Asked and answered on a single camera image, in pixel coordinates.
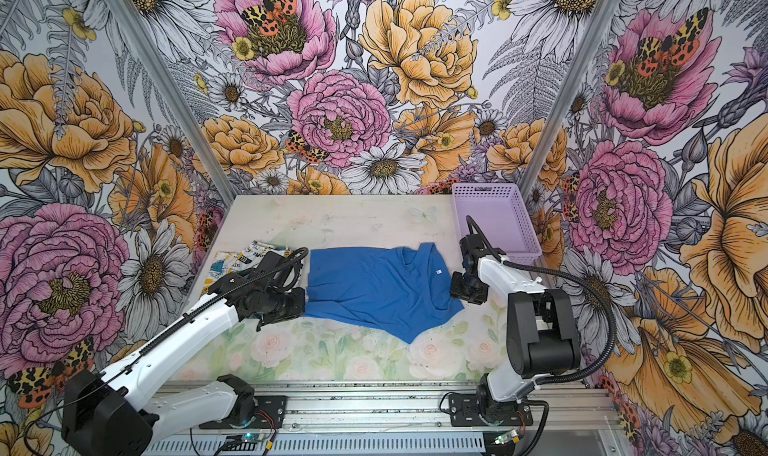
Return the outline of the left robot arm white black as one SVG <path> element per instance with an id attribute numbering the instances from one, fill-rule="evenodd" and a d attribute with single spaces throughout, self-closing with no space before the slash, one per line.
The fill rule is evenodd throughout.
<path id="1" fill-rule="evenodd" d="M 254 267 L 223 275 L 168 328 L 98 373 L 65 386 L 61 434 L 80 455 L 141 455 L 153 443 L 209 422 L 246 427 L 258 415 L 251 384 L 223 375 L 203 387 L 157 392 L 193 356 L 244 320 L 258 327 L 305 312 L 299 287 L 305 247 L 269 251 Z"/>

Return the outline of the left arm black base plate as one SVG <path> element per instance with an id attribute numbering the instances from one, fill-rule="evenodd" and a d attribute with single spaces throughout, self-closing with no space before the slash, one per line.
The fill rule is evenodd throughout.
<path id="1" fill-rule="evenodd" d="M 280 429 L 286 414 L 285 396 L 256 395 L 239 398 L 233 410 L 221 420 L 200 425 L 201 429 Z"/>

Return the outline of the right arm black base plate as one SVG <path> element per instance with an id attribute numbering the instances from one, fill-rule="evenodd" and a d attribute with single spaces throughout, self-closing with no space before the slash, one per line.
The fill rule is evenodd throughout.
<path id="1" fill-rule="evenodd" d="M 439 409 L 448 415 L 453 427 L 529 427 L 533 424 L 529 405 L 498 402 L 487 395 L 448 392 L 443 395 Z"/>

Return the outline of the lavender plastic laundry basket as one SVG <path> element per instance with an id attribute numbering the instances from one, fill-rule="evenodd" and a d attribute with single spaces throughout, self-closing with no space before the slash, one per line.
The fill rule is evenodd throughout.
<path id="1" fill-rule="evenodd" d="M 469 234 L 471 216 L 489 241 L 514 262 L 530 265 L 542 249 L 518 187 L 512 183 L 456 183 L 452 185 L 456 224 Z"/>

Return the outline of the white teal yellow printed garment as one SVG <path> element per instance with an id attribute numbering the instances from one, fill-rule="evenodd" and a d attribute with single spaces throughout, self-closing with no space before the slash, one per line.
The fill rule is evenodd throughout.
<path id="1" fill-rule="evenodd" d="M 208 288 L 222 276 L 232 272 L 255 268 L 270 252 L 287 257 L 292 250 L 283 246 L 252 241 L 239 252 L 217 252 L 204 279 L 202 294 L 206 294 Z"/>

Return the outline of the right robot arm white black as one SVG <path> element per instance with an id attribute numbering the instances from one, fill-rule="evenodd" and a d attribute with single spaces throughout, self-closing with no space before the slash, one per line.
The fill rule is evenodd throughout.
<path id="1" fill-rule="evenodd" d="M 507 298 L 507 359 L 481 378 L 475 401 L 460 405 L 453 424 L 530 424 L 526 398 L 540 381 L 580 365 L 569 297 L 531 278 L 534 266 L 511 261 L 479 234 L 463 237 L 460 251 L 463 269 L 453 273 L 450 295 L 474 305 L 485 303 L 490 291 Z"/>

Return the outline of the blue cloth garment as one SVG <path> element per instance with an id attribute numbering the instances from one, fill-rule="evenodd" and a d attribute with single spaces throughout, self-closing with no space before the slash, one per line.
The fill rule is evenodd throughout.
<path id="1" fill-rule="evenodd" d="M 310 255 L 305 315 L 382 330 L 410 344 L 464 309 L 432 242 L 418 248 L 341 247 Z"/>

